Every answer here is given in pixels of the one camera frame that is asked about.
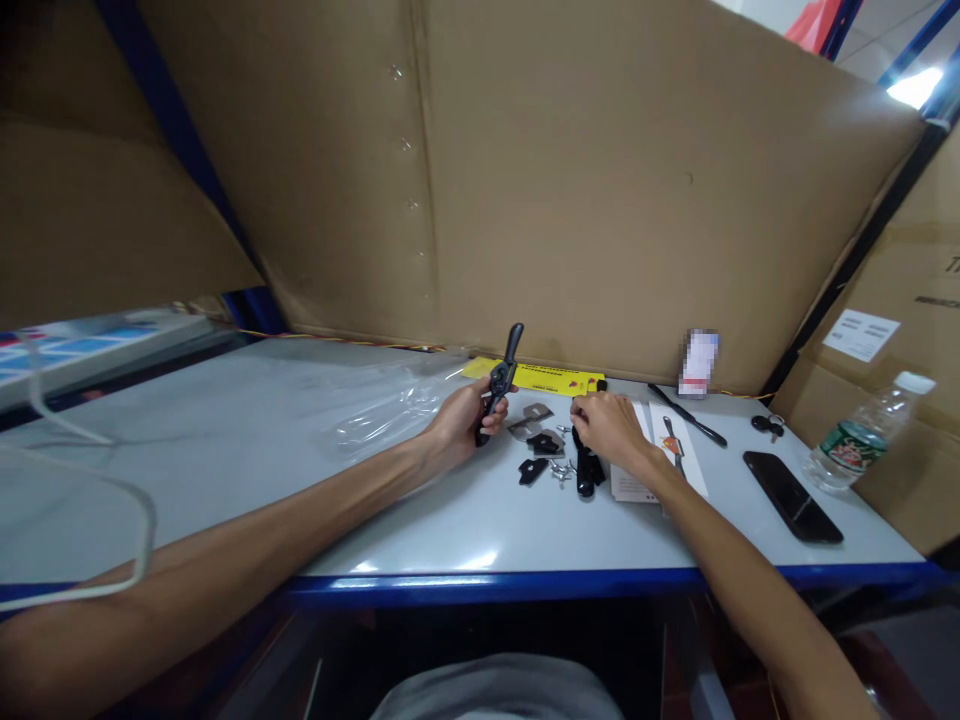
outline brown cardboard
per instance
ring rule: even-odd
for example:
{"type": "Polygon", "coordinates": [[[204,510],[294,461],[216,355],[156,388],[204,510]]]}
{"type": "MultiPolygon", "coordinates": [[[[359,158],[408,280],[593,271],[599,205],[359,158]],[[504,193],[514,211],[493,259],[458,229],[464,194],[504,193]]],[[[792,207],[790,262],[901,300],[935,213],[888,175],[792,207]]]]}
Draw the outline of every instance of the brown cardboard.
{"type": "Polygon", "coordinates": [[[4,48],[0,108],[50,125],[165,145],[96,4],[33,5],[8,31],[17,45],[4,48]]]}
{"type": "Polygon", "coordinates": [[[0,328],[261,284],[166,150],[0,123],[0,328]]]}
{"type": "Polygon", "coordinates": [[[304,330],[757,391],[922,129],[708,0],[142,8],[304,330]]]}
{"type": "Polygon", "coordinates": [[[439,338],[409,3],[141,9],[291,324],[439,338]]]}
{"type": "Polygon", "coordinates": [[[960,136],[952,135],[821,323],[772,409],[810,445],[902,370],[937,381],[854,488],[918,550],[960,534],[960,136]],[[901,323],[869,363],[823,345],[850,308],[901,323]]]}

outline hand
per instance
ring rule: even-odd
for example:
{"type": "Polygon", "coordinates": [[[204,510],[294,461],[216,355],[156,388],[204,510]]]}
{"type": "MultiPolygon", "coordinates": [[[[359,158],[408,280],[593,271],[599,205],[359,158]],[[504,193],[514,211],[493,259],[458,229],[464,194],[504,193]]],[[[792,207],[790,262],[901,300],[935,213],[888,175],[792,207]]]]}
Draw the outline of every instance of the hand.
{"type": "Polygon", "coordinates": [[[665,469],[673,469],[666,456],[644,437],[633,403],[623,395],[581,395],[573,401],[570,420],[584,445],[634,477],[649,481],[665,469]]]}
{"type": "MultiPolygon", "coordinates": [[[[510,392],[516,392],[512,385],[510,392]]],[[[467,461],[477,449],[474,432],[480,423],[484,435],[496,435],[503,427],[509,403],[503,398],[497,403],[492,415],[481,420],[486,408],[484,396],[490,392],[490,376],[477,380],[472,385],[460,388],[443,401],[437,416],[423,431],[424,437],[432,438],[434,451],[439,453],[438,472],[452,470],[467,461]]]]}

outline phone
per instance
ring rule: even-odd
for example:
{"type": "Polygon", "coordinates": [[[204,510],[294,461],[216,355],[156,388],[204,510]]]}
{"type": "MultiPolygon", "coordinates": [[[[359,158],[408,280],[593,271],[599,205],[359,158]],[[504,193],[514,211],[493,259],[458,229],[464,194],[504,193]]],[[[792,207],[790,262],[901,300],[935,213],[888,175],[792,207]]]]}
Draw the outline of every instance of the phone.
{"type": "Polygon", "coordinates": [[[817,505],[783,460],[770,453],[745,452],[743,461],[790,528],[804,542],[836,545],[843,533],[817,505]]]}
{"type": "Polygon", "coordinates": [[[677,395],[688,400],[703,400],[707,396],[713,364],[719,352],[720,333],[716,330],[690,330],[687,333],[687,351],[677,395]]]}

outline black pen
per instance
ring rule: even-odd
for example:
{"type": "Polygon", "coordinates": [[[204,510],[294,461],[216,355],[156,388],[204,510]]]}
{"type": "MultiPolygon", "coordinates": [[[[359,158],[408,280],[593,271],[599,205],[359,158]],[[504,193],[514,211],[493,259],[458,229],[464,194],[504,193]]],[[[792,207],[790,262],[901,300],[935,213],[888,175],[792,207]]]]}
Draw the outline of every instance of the black pen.
{"type": "Polygon", "coordinates": [[[710,438],[711,440],[713,440],[717,445],[719,445],[720,447],[726,447],[726,446],[727,446],[727,439],[726,439],[723,435],[721,435],[720,433],[718,433],[716,430],[711,430],[711,429],[708,428],[706,425],[704,425],[702,422],[700,422],[699,420],[697,420],[697,419],[690,413],[690,411],[686,410],[685,408],[680,407],[680,406],[677,405],[673,400],[671,400],[670,398],[668,398],[668,397],[666,396],[666,394],[663,392],[663,390],[661,390],[660,388],[658,388],[658,387],[657,387],[656,385],[654,385],[653,383],[647,383],[647,387],[650,388],[650,389],[654,392],[654,394],[656,394],[657,397],[659,397],[659,398],[660,398],[661,400],[663,400],[667,405],[669,405],[670,407],[672,407],[672,408],[677,412],[677,415],[679,415],[680,417],[682,417],[684,420],[686,420],[686,421],[687,421],[688,423],[690,423],[691,425],[695,426],[698,430],[700,430],[700,432],[702,432],[702,433],[703,433],[704,435],[706,435],[708,438],[710,438]]]}

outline white bottle cap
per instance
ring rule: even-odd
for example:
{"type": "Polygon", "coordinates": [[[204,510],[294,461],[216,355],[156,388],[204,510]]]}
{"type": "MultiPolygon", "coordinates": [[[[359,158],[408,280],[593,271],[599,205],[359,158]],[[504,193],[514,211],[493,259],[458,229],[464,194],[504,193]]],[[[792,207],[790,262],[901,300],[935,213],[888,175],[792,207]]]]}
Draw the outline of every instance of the white bottle cap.
{"type": "Polygon", "coordinates": [[[937,381],[925,378],[923,375],[917,375],[916,373],[902,372],[897,375],[897,379],[893,381],[893,384],[908,392],[913,392],[917,395],[926,395],[937,386],[937,381]]]}

